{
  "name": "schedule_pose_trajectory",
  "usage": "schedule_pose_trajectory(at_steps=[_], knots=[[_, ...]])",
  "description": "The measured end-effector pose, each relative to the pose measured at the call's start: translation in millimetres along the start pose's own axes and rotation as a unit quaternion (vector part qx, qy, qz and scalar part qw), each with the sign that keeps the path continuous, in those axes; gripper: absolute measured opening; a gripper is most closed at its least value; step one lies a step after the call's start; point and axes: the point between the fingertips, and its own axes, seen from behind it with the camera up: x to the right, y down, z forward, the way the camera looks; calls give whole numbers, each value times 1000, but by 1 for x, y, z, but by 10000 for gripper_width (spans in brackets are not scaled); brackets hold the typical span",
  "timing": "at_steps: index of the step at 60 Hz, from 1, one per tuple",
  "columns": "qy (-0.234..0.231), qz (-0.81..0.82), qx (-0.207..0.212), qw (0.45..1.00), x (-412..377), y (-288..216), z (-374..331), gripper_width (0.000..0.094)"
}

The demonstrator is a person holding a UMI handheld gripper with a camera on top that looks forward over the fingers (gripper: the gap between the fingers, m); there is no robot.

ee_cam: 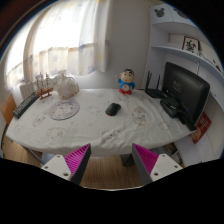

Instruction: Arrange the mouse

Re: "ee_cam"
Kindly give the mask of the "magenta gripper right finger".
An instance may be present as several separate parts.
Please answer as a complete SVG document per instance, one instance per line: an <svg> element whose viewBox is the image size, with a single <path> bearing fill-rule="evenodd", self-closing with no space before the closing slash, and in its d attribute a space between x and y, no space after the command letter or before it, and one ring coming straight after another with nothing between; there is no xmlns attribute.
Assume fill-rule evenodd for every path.
<svg viewBox="0 0 224 224"><path fill-rule="evenodd" d="M137 144L132 144L132 156L144 185L182 169L167 154L156 154Z"/></svg>

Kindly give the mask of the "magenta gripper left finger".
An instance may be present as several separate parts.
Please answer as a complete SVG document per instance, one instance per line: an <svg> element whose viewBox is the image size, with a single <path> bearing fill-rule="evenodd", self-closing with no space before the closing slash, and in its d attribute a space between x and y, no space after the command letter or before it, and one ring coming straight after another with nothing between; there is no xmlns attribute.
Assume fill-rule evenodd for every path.
<svg viewBox="0 0 224 224"><path fill-rule="evenodd" d="M91 145L87 144L67 155L54 156L42 169L76 185L81 183L91 155Z"/></svg>

